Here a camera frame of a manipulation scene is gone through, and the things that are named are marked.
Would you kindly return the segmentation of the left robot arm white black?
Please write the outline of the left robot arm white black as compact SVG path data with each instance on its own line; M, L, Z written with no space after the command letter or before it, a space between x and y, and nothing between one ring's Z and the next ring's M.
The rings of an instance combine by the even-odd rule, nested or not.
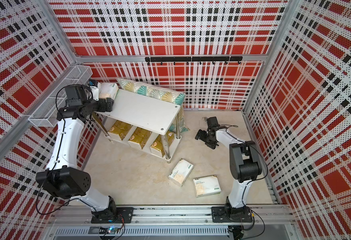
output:
M57 108L57 138L46 169L36 174L41 191L65 204L79 201L89 207L92 223L108 223L118 218L112 197L101 194L91 186L88 173L77 168L77 152L82 130L89 116L96 112L111 112L118 86L90 80L87 85L63 87L64 106Z

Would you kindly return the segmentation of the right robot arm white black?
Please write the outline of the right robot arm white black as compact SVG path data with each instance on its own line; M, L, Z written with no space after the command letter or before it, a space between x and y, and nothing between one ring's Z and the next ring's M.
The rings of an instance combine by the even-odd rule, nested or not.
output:
M252 223L254 215L246 206L246 198L252 183L262 174L255 143L236 137L228 129L199 130L195 139L203 141L211 149L223 145L229 150L230 172L234 182L225 205L212 207L213 222Z

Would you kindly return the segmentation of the gold tissue pack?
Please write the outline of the gold tissue pack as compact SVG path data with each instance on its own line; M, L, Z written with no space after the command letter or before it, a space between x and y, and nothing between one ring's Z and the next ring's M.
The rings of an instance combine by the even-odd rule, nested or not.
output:
M128 145L134 149L142 150L147 143L150 135L151 131L142 128L136 128L128 140Z
M109 129L108 134L112 139L123 141L131 127L132 125L128 123L116 121Z
M167 131L165 136L168 144L171 145L174 140L174 133ZM163 157L165 155L161 135L158 135L154 142L151 144L150 152L158 157Z

